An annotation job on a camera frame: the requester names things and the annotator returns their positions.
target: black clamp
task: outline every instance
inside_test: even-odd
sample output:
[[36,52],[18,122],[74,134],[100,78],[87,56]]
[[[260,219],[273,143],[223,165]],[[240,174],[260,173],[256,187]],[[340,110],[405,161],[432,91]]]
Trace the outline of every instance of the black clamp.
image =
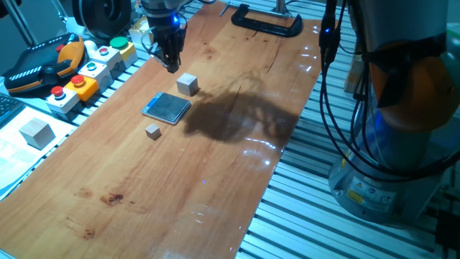
[[248,12],[249,5],[240,4],[237,11],[231,16],[231,22],[236,26],[281,37],[295,37],[302,32],[303,21],[299,14],[290,27],[283,27],[268,22],[261,22],[254,19],[245,18],[244,16],[246,16]]

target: small wooden cube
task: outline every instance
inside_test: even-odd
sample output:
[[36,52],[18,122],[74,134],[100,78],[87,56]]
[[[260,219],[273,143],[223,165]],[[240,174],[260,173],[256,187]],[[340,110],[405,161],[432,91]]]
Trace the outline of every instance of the small wooden cube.
[[147,133],[147,136],[153,140],[156,140],[158,137],[161,136],[160,128],[155,124],[148,126],[145,129],[145,133]]
[[193,96],[198,91],[198,79],[196,76],[184,73],[178,79],[178,91],[186,96]]
[[48,123],[37,118],[31,119],[19,130],[21,135],[32,147],[42,150],[56,137]]

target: wooden tabletop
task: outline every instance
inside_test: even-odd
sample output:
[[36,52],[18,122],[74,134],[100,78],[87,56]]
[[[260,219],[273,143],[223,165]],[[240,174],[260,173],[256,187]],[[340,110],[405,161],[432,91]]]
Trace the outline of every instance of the wooden tabletop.
[[[0,202],[0,248],[20,259],[234,257],[318,77],[320,22],[283,39],[234,26],[223,7],[189,21],[176,74],[148,60]],[[183,73],[201,89],[182,121],[142,116],[158,91],[185,97]]]

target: keyboard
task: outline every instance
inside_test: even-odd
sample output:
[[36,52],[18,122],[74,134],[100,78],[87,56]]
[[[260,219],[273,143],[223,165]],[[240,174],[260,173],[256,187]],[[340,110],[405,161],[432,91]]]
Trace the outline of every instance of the keyboard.
[[0,129],[15,118],[25,108],[25,105],[5,94],[0,94]]

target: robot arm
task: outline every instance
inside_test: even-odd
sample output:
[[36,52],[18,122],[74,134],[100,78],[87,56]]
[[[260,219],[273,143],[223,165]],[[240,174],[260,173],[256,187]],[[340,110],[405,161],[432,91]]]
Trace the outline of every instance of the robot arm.
[[362,23],[372,85],[392,127],[427,132],[443,126],[459,106],[457,75],[443,53],[447,0],[350,1]]
[[150,55],[175,73],[180,65],[186,28],[180,28],[179,10],[188,0],[141,0],[149,27],[157,44]]

